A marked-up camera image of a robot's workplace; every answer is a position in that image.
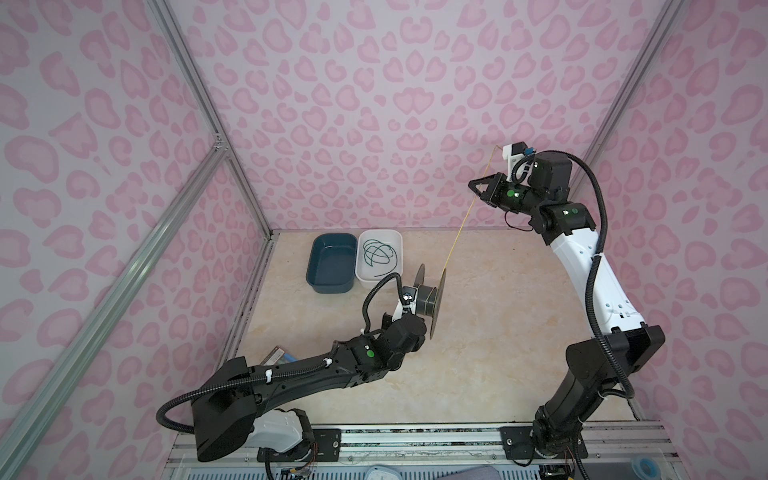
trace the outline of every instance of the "beige marble tabletop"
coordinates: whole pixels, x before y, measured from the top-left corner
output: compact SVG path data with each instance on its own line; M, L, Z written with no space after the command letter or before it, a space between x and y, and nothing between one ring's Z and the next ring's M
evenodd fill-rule
M306 358L329 351L334 339L359 334L367 289L356 281L348 293L321 295L305 281L319 234L280 234L240 344L249 364L261 362L276 345ZM402 235L404 284L412 284L424 263L425 283L436 285L456 232ZM376 295L369 309L374 329L396 304L393 290ZM469 230L448 264L434 339L382 380L282 408L305 409L315 424L531 421L564 378L565 347L589 337L577 293L539 235ZM627 403L614 397L590 418L631 419Z

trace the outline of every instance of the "white plastic tray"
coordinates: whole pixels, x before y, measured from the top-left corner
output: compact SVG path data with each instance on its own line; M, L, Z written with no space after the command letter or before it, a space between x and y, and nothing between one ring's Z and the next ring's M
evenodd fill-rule
M366 242L378 241L366 250ZM390 271L402 275L402 235L397 230L366 230L357 239L355 275L365 288L373 288ZM389 281L384 288L393 288Z

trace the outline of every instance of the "black and white robotic arm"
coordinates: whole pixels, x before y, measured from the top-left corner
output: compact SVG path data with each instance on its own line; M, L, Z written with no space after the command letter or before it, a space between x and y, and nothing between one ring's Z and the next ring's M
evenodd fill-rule
M607 216L597 179L584 162L560 151L536 153L524 143L508 145L502 154L508 161L507 174L472 180L469 188L492 207L530 216L528 223L558 256L576 291L583 293L590 326L590 339L566 349L568 373L535 414L531 443L547 457L571 444L577 450L582 424L604 398L634 396L628 376L661 347L664 333L644 322L611 265L602 261ZM595 189L600 232L588 209L568 200L571 163L585 169ZM368 304L389 280L398 284L397 307L391 316L384 315L381 329L371 331ZM425 342L423 316L432 317L434 333L444 282L445 271L439 287L425 286L423 265L413 286L403 286L400 276L390 273L363 303L366 328L360 335L334 342L323 355L279 366L248 366L243 357L229 360L200 389L163 405L157 420L195 434L202 462L221 458L246 442L301 459L313 443L309 420L300 410L284 412L277 407L323 390L372 382L397 370L405 355ZM170 409L187 401L192 402L194 427L166 417Z

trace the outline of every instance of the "yellow string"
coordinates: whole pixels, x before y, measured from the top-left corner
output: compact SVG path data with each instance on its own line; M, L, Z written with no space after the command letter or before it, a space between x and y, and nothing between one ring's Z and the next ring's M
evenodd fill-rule
M491 151L491 157L488 159L488 165L485 165L485 171L482 173L482 176L484 177L485 174L488 173L488 169L491 167L491 162L493 161L493 154L496 153L496 149L501 150L502 148L498 145L495 145L493 147L493 151ZM458 233L456 234L456 240L453 240L453 246L451 247L451 251L448 252L448 258L445 259L445 265L443 266L443 271L445 271L446 268L448 268L448 261L451 259L451 254L453 253L453 249L456 247L456 242L458 242L458 236L462 234L462 230L464 230L464 223L466 223L467 218L469 218L469 212L472 211L472 207L475 206L475 200L477 200L477 195L475 195L474 198L472 198L472 203L469 204L469 210L467 210L467 214L464 216L464 220L462 221L462 225L458 229Z

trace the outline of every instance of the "pink heart pattern wallpaper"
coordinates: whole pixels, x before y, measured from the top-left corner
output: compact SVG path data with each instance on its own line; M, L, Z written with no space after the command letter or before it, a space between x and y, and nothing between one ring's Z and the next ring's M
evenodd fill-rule
M692 2L596 172L614 271L667 334L637 399L692 480L768 478L766 25L765 2Z
M661 3L171 2L279 229L457 227L493 145L582 154Z
M0 5L0 435L210 150L141 0Z
M176 432L154 414L213 374L262 244L221 165L19 478L158 478Z

